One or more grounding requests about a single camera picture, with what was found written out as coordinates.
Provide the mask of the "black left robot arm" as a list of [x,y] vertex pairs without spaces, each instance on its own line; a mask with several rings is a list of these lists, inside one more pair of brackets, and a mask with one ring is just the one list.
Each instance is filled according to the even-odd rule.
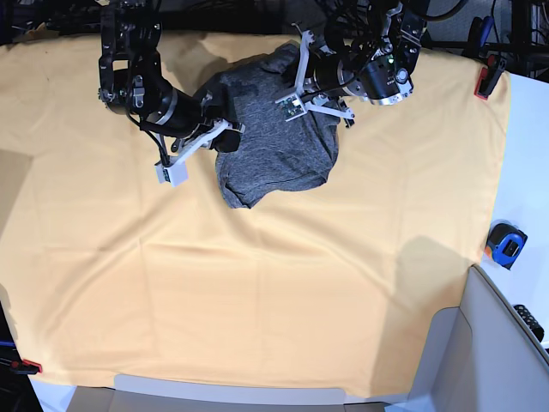
[[425,20],[403,1],[337,1],[323,34],[300,34],[294,84],[276,100],[287,122],[310,112],[354,124],[347,97],[393,106],[413,93]]

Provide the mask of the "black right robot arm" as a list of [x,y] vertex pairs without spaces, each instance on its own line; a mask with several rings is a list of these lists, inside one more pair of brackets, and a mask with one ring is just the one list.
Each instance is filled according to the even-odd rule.
[[111,1],[102,7],[99,98],[154,141],[162,166],[201,137],[204,148],[236,151],[244,125],[230,115],[226,92],[204,86],[188,95],[175,88],[162,75],[161,33],[158,1]]

